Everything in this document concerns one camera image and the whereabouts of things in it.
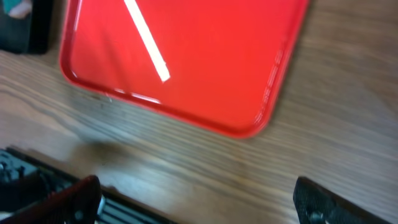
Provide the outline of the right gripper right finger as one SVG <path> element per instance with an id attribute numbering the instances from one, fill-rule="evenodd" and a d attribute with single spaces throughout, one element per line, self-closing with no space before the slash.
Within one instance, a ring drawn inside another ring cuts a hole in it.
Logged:
<path id="1" fill-rule="evenodd" d="M 307 177 L 297 179 L 293 201 L 300 224 L 390 224 Z"/>

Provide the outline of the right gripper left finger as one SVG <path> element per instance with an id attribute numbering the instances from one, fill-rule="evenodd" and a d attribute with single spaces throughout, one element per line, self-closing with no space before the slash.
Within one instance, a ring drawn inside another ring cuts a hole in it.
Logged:
<path id="1" fill-rule="evenodd" d="M 1 220 L 1 224 L 95 224 L 100 201 L 99 179 L 90 175 L 43 202 Z"/>

